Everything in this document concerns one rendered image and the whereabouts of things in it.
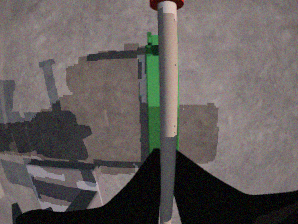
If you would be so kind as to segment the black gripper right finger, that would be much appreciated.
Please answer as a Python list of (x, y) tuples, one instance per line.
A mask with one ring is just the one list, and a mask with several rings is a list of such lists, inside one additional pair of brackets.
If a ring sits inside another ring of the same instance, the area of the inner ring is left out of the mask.
[(246, 194), (231, 188), (177, 151), (174, 200), (182, 224), (293, 224), (298, 190)]

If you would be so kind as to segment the grey pin with red head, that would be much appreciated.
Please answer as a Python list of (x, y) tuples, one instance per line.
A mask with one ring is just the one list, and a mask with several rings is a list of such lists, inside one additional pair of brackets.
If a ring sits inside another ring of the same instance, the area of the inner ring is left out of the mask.
[(177, 161), (177, 11), (184, 0), (149, 0), (158, 11), (158, 88), (160, 88), (160, 224), (172, 222), (174, 164)]

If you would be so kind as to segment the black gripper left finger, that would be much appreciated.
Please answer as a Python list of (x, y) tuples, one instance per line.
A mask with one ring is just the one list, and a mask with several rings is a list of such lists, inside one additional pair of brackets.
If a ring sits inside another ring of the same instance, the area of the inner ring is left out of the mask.
[(153, 148), (129, 184), (104, 206), (72, 212), (31, 209), (16, 224), (158, 224), (160, 204), (160, 148)]

